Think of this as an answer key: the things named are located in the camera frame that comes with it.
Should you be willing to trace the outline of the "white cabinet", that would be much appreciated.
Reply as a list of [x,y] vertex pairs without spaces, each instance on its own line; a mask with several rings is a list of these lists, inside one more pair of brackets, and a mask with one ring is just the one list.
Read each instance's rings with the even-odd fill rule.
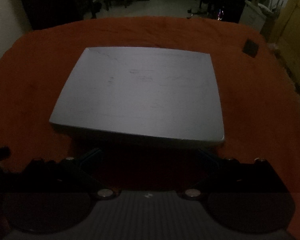
[[261,3],[254,5],[246,0],[239,23],[265,34],[271,32],[275,24],[275,15],[265,5]]

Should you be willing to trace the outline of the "small black square object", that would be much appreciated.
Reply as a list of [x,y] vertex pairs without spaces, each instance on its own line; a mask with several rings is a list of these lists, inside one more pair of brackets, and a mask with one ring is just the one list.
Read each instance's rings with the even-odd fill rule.
[[246,55],[255,58],[256,55],[258,54],[258,49],[259,49],[259,45],[256,44],[253,40],[251,39],[247,39],[242,52],[245,53]]

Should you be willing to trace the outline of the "white box lid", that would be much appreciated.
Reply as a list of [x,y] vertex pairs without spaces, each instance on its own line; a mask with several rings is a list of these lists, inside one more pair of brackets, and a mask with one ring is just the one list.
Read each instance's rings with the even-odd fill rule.
[[225,136],[211,56],[165,48],[86,48],[50,122],[210,143]]

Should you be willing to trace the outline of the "black office chair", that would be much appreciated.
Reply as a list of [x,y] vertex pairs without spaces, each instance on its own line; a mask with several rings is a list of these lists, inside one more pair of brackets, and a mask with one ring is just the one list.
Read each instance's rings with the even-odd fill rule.
[[199,0],[197,11],[189,9],[187,19],[194,16],[212,20],[238,23],[238,6],[240,0]]

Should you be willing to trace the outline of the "yellow wooden board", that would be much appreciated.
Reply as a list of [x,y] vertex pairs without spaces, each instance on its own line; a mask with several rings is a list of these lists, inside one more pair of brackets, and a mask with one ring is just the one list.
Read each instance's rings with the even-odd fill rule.
[[277,45],[300,87],[300,0],[288,0],[275,21],[269,42]]

